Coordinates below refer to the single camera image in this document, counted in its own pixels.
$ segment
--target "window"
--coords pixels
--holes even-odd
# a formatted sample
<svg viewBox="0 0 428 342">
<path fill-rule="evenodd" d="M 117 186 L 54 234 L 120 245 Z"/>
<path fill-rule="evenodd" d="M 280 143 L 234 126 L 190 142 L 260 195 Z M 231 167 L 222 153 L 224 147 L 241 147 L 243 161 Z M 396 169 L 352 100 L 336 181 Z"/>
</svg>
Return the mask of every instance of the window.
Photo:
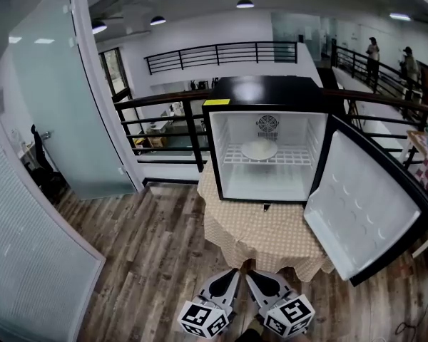
<svg viewBox="0 0 428 342">
<path fill-rule="evenodd" d="M 113 102 L 117 103 L 126 97 L 131 99 L 131 92 L 128 87 L 126 72 L 123 69 L 119 48 L 100 53 L 100 61 L 105 78 L 108 81 Z"/>
<path fill-rule="evenodd" d="M 108 81 L 113 103 L 131 100 L 131 91 L 128 87 L 127 76 L 123 68 L 121 52 L 119 51 L 119 48 L 100 53 L 99 56 L 101 67 L 103 69 L 103 73 L 105 74 L 105 79 Z M 118 110 L 117 114 L 119 115 L 121 122 L 139 119 L 136 108 Z M 126 135 L 137 135 L 139 133 L 144 133 L 143 127 L 140 123 L 132 125 L 125 124 L 123 125 L 123 129 Z M 135 147 L 132 138 L 129 137 L 128 140 L 131 146 Z"/>
</svg>

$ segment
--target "person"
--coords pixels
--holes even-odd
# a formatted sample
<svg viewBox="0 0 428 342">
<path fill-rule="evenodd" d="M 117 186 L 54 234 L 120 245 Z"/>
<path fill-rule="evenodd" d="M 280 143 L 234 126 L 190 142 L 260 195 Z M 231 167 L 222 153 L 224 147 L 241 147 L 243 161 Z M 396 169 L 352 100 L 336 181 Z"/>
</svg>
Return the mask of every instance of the person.
<svg viewBox="0 0 428 342">
<path fill-rule="evenodd" d="M 370 41 L 371 44 L 366 51 L 368 55 L 366 71 L 368 72 L 368 80 L 370 80 L 371 75 L 377 80 L 377 75 L 379 74 L 379 46 L 377 45 L 375 37 L 371 37 Z"/>
<path fill-rule="evenodd" d="M 419 63 L 412 55 L 412 49 L 410 47 L 406 47 L 404 49 L 404 52 L 406 53 L 406 56 L 404 57 L 404 60 L 400 63 L 404 77 L 410 78 L 411 80 L 418 82 L 420 77 Z"/>
<path fill-rule="evenodd" d="M 263 342 L 263 330 L 263 325 L 257 319 L 253 319 L 248 329 L 235 342 Z M 292 338 L 290 342 L 310 342 L 310 340 L 304 334 L 300 334 Z"/>
</svg>

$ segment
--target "fridge door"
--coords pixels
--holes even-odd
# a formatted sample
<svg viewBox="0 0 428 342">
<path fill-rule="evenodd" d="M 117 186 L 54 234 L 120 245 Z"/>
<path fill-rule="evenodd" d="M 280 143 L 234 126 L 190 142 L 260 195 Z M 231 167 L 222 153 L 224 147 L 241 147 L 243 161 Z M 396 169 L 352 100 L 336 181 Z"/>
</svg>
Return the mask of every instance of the fridge door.
<svg viewBox="0 0 428 342">
<path fill-rule="evenodd" d="M 330 116 L 305 219 L 356 286 L 428 228 L 428 193 L 375 142 Z"/>
</svg>

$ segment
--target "yellow label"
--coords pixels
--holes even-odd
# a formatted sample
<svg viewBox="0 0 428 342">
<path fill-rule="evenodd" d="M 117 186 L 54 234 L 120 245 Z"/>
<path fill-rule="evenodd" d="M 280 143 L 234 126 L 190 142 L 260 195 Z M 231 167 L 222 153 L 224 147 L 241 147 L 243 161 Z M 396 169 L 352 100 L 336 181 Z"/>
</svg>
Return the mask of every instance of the yellow label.
<svg viewBox="0 0 428 342">
<path fill-rule="evenodd" d="M 230 99 L 216 99 L 216 100 L 206 100 L 203 105 L 227 105 L 230 103 Z"/>
</svg>

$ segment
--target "fridge shelf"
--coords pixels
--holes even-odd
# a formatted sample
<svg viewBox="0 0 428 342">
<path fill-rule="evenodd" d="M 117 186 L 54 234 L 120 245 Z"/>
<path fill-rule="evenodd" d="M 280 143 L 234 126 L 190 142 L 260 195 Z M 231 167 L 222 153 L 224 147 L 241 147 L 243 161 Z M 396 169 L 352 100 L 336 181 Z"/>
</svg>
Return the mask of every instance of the fridge shelf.
<svg viewBox="0 0 428 342">
<path fill-rule="evenodd" d="M 274 157 L 267 160 L 251 160 L 241 152 L 242 145 L 228 145 L 223 163 L 251 165 L 297 165 L 311 166 L 311 158 L 304 145 L 281 145 Z"/>
</svg>

